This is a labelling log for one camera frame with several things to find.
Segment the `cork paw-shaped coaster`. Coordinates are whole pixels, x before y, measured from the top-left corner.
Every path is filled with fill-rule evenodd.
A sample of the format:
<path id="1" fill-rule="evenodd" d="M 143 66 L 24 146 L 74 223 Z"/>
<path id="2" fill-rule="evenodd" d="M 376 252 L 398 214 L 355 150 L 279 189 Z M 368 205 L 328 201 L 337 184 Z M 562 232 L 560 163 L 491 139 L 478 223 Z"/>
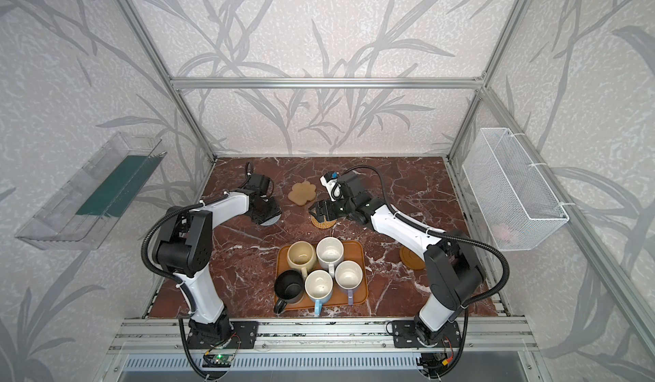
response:
<path id="1" fill-rule="evenodd" d="M 314 201 L 316 197 L 317 187 L 309 181 L 296 183 L 288 194 L 288 199 L 296 206 L 304 206 Z"/>

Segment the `beige glazed ceramic mug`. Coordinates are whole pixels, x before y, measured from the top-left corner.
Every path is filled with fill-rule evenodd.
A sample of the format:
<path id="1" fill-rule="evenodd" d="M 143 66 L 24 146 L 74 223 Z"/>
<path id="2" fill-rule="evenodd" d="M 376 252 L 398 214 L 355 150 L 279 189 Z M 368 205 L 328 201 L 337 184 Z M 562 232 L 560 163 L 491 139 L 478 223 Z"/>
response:
<path id="1" fill-rule="evenodd" d="M 297 241 L 288 248 L 287 262 L 305 280 L 317 263 L 316 249 L 307 241 Z"/>

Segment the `round wooden coaster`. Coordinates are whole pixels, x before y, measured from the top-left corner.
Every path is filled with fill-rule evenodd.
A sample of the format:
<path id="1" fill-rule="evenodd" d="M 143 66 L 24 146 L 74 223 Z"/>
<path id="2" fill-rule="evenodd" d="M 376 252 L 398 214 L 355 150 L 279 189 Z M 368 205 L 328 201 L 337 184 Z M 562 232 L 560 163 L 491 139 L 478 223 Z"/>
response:
<path id="1" fill-rule="evenodd" d="M 408 249 L 407 247 L 401 247 L 399 255 L 400 255 L 401 262 L 404 264 L 404 266 L 407 269 L 410 270 L 426 269 L 426 264 L 424 260 L 419 255 Z"/>

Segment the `woven rattan round coaster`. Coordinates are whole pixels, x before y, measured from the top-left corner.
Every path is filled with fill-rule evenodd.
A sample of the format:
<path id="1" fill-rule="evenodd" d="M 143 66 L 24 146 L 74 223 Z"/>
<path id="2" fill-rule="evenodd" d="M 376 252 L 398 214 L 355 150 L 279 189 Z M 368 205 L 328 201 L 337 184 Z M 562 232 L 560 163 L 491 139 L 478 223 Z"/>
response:
<path id="1" fill-rule="evenodd" d="M 319 230 L 327 230 L 327 229 L 330 229 L 330 228 L 334 227 L 334 225 L 336 225 L 336 223 L 337 223 L 336 220 L 331 220 L 331 221 L 322 221 L 322 222 L 319 222 L 319 221 L 318 221 L 316 218 L 314 218 L 313 216 L 310 217 L 310 222 L 311 222 L 311 223 L 312 223 L 316 228 L 318 228 Z"/>

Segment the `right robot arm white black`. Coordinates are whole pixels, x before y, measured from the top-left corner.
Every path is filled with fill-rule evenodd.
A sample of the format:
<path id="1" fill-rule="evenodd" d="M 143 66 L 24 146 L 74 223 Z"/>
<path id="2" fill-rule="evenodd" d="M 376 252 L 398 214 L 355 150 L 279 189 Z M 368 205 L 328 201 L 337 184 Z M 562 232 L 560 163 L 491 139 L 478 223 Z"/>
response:
<path id="1" fill-rule="evenodd" d="M 453 322 L 485 280 L 468 238 L 426 226 L 393 211 L 380 198 L 362 194 L 338 201 L 325 199 L 310 206 L 309 213 L 319 223 L 347 218 L 368 226 L 400 243 L 426 264 L 431 296 L 414 318 L 423 339 L 433 337 L 446 323 Z"/>

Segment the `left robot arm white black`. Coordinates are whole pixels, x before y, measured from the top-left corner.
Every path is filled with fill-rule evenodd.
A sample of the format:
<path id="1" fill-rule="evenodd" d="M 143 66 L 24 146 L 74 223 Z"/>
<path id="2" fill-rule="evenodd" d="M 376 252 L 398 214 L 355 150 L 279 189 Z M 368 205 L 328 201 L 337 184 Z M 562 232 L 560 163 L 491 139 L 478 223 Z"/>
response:
<path id="1" fill-rule="evenodd" d="M 237 189 L 212 201 L 170 208 L 143 241 L 144 264 L 176 283 L 188 303 L 190 319 L 196 324 L 215 326 L 227 314 L 213 284 L 209 263 L 213 230 L 238 216 L 267 227 L 279 221 L 281 208 L 273 197 Z"/>

